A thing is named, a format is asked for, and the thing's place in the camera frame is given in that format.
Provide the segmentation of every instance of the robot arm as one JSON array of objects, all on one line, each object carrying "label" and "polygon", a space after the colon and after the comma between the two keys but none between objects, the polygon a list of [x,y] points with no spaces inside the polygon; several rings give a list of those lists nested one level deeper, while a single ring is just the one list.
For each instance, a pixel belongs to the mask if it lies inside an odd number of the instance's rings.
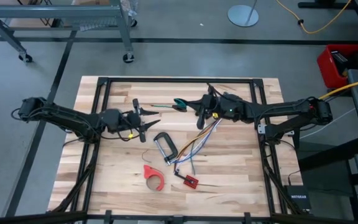
[{"label": "robot arm", "polygon": [[106,128],[112,134],[135,129],[139,132],[140,141],[145,142],[146,130],[160,120],[144,124],[140,116],[158,114],[158,112],[143,110],[139,107],[137,99],[133,100],[133,104],[134,111],[122,113],[119,109],[107,109],[100,113],[86,114],[55,103],[47,103],[46,99],[41,97],[33,97],[23,100],[18,115],[26,122],[44,120],[59,128],[69,129],[88,143],[95,143],[99,138],[103,138],[101,133]]},{"label": "robot arm", "polygon": [[200,100],[179,100],[196,111],[196,115],[199,116],[198,129],[203,129],[205,119],[210,118],[213,114],[218,118],[229,119],[233,122],[255,123],[255,126],[258,126],[259,121],[263,118],[297,115],[281,124],[259,126],[258,132],[265,134],[269,144],[279,144],[285,133],[295,131],[294,137],[297,139],[294,141],[297,147],[301,127],[309,124],[326,125],[333,120],[329,104],[314,97],[293,102],[261,105],[245,101],[239,96],[226,92],[220,94],[213,86],[209,85],[208,94],[203,95]]}]

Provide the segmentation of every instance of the yellow cable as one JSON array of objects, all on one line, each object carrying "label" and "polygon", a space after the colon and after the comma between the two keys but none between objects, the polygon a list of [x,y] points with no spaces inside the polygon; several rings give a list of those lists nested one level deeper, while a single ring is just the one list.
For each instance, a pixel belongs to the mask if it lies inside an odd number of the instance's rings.
[{"label": "yellow cable", "polygon": [[356,85],[358,85],[358,82],[355,82],[355,83],[352,83],[352,84],[348,84],[348,85],[346,85],[346,86],[344,86],[344,87],[340,87],[340,88],[338,88],[338,89],[336,89],[336,90],[334,90],[334,91],[330,91],[329,93],[327,93],[327,94],[325,94],[325,95],[323,95],[323,96],[320,96],[319,99],[320,99],[320,100],[323,100],[323,99],[325,99],[325,98],[331,96],[331,95],[334,94],[334,93],[337,93],[337,92],[339,92],[339,91],[345,90],[345,89],[350,88],[350,87],[354,87],[354,86],[356,86]]},{"label": "yellow cable", "polygon": [[[313,32],[310,32],[310,31],[307,31],[305,26],[303,25],[303,23],[301,23],[301,27],[302,29],[307,33],[307,34],[317,34],[318,32],[322,31],[323,29],[327,28],[329,25],[331,25],[341,14],[343,11],[345,11],[345,9],[347,8],[347,6],[351,3],[352,0],[348,0],[348,2],[346,3],[346,5],[343,7],[343,9],[333,18],[331,19],[331,21],[329,21],[325,26],[323,26],[322,28],[316,30],[316,31],[313,31]],[[290,12],[291,14],[293,14],[293,16],[295,16],[296,19],[298,19],[298,21],[300,21],[301,19],[299,18],[298,15],[295,14],[295,12],[291,11],[291,9],[285,7],[279,0],[276,0],[277,3],[279,3],[279,5],[281,5],[281,7],[283,7],[284,9],[286,9],[288,12]]]}]

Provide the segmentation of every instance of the red toolbox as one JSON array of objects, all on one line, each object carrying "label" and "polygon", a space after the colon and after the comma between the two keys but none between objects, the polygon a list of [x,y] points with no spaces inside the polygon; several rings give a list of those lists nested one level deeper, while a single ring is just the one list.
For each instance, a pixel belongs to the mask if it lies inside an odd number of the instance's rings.
[{"label": "red toolbox", "polygon": [[347,85],[347,77],[341,76],[336,69],[331,55],[334,50],[348,58],[354,52],[358,52],[358,45],[327,45],[323,53],[317,58],[317,64],[327,88],[340,88]]}]

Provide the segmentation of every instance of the concrete floor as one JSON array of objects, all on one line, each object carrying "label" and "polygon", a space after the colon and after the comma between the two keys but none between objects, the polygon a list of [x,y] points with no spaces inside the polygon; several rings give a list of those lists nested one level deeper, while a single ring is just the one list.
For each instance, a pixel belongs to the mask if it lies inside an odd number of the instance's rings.
[{"label": "concrete floor", "polygon": [[[344,14],[325,31],[306,35],[289,13],[275,1],[259,1],[260,21],[241,28],[227,19],[227,10],[252,0],[148,0],[139,3],[139,25],[133,37],[358,40],[358,19],[354,11]],[[298,9],[295,0],[282,0],[299,13],[309,30],[323,26],[337,10]],[[68,37],[68,32],[16,32],[16,36]],[[78,37],[118,37],[117,32],[89,31]],[[24,42],[35,62],[24,65],[7,43],[0,42],[0,216],[5,212],[35,123],[11,119],[9,113],[30,96],[47,96],[56,74],[65,43]],[[326,91],[316,63],[324,46],[229,45],[229,44],[134,44],[135,59],[124,64],[122,44],[75,43],[68,59],[55,102],[72,108],[83,75],[275,77],[280,79],[284,100],[320,96]],[[334,117],[351,110],[351,99],[331,103]],[[306,142],[338,145],[358,137],[356,113],[341,118],[324,131],[305,138]],[[47,208],[57,171],[65,133],[47,125],[30,173],[18,215],[43,213]],[[305,182],[320,179],[340,184],[332,176],[311,175]],[[324,186],[333,188],[329,181]],[[352,218],[347,198],[322,192],[311,193],[315,214]]]}]

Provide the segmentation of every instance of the red circuit board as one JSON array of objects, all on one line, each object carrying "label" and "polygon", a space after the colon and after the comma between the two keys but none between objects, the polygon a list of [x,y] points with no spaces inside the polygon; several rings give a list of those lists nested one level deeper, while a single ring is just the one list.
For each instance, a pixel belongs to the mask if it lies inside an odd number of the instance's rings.
[{"label": "red circuit board", "polygon": [[185,185],[191,187],[192,189],[195,189],[195,188],[197,187],[197,185],[198,185],[198,180],[197,180],[196,178],[190,177],[189,175],[187,175],[187,176],[186,176],[186,179],[192,180],[193,183],[191,183],[190,181],[185,180],[185,181],[184,181],[184,184],[185,184]]}]

